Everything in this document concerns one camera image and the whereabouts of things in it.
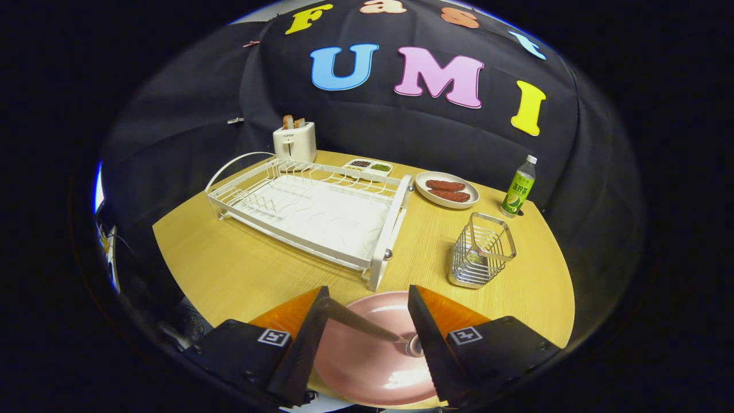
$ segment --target wooden table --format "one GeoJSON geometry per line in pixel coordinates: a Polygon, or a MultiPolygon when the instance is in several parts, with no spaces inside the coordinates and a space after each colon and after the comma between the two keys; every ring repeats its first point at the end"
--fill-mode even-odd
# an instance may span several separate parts
{"type": "MultiPolygon", "coordinates": [[[[357,157],[318,151],[315,163],[342,166],[357,157]]],[[[393,163],[390,176],[400,178],[409,173],[415,177],[420,172],[424,170],[393,163]]],[[[153,225],[153,231],[171,274],[213,326],[230,318],[250,321],[321,285],[329,287],[332,298],[349,304],[368,295],[406,291],[411,284],[419,284],[490,319],[512,315],[553,344],[565,347],[573,327],[573,286],[556,239],[532,202],[524,203],[524,216],[505,220],[517,257],[496,278],[478,290],[448,281],[449,251],[469,215],[483,212],[503,216],[498,208],[504,193],[472,184],[480,199],[469,209],[438,206],[417,190],[410,194],[393,258],[377,292],[367,289],[356,270],[287,246],[237,220],[217,220],[203,191],[169,212],[153,225]]],[[[309,387],[340,398],[315,372],[309,387]]],[[[443,404],[433,398],[402,408],[443,404]]]]}

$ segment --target pink plate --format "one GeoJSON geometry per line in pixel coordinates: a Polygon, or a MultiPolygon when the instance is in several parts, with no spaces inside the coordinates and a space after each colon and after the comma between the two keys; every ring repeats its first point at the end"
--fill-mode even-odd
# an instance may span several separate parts
{"type": "MultiPolygon", "coordinates": [[[[415,333],[407,291],[370,295],[347,307],[403,337],[415,333]]],[[[405,344],[373,338],[334,320],[327,321],[314,365],[324,383],[357,403],[400,406],[436,396],[425,358],[408,356],[405,344]]]]}

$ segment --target plastic bottle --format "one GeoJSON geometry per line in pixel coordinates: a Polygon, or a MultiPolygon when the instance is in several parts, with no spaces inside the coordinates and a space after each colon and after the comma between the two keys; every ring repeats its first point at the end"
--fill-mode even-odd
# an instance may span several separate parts
{"type": "Polygon", "coordinates": [[[507,190],[500,212],[508,218],[514,218],[528,198],[530,188],[535,183],[535,162],[538,159],[528,155],[526,162],[517,169],[515,178],[507,190]]]}

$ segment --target wire utensil holder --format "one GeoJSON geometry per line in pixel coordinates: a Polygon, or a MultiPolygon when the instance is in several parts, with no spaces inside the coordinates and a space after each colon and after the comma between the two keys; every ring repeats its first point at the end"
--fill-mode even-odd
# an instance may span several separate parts
{"type": "Polygon", "coordinates": [[[455,285],[480,288],[517,256],[507,224],[474,212],[454,244],[448,280],[455,285]]]}
{"type": "Polygon", "coordinates": [[[377,291],[407,212],[413,176],[388,178],[275,158],[209,192],[227,166],[251,154],[232,159],[206,186],[217,219],[237,219],[309,254],[360,270],[368,288],[377,291]]]}

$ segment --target pink letter m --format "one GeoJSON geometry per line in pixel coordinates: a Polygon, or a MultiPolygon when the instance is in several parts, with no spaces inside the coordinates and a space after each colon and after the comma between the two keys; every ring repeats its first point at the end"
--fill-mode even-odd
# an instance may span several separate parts
{"type": "Polygon", "coordinates": [[[482,107],[477,96],[479,71],[484,63],[466,56],[456,56],[445,68],[441,68],[431,52],[420,47],[401,47],[398,52],[405,56],[403,80],[395,86],[395,92],[406,96],[420,96],[423,89],[418,86],[418,75],[428,87],[432,97],[438,97],[451,81],[454,86],[446,94],[446,99],[472,109],[482,107]]]}

